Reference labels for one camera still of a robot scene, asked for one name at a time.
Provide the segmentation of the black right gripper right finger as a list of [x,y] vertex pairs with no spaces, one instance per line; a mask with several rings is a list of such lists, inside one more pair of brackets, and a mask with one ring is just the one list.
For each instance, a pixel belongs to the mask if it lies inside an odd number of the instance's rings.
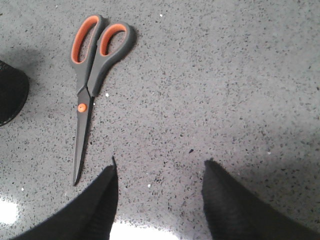
[[318,240],[320,234],[266,204],[212,159],[204,162],[203,211],[214,240]]

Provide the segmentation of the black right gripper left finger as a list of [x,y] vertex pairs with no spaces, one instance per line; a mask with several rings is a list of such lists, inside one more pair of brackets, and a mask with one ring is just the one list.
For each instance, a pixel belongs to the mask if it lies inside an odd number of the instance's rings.
[[117,164],[98,177],[63,209],[14,237],[15,240],[108,240],[119,199]]

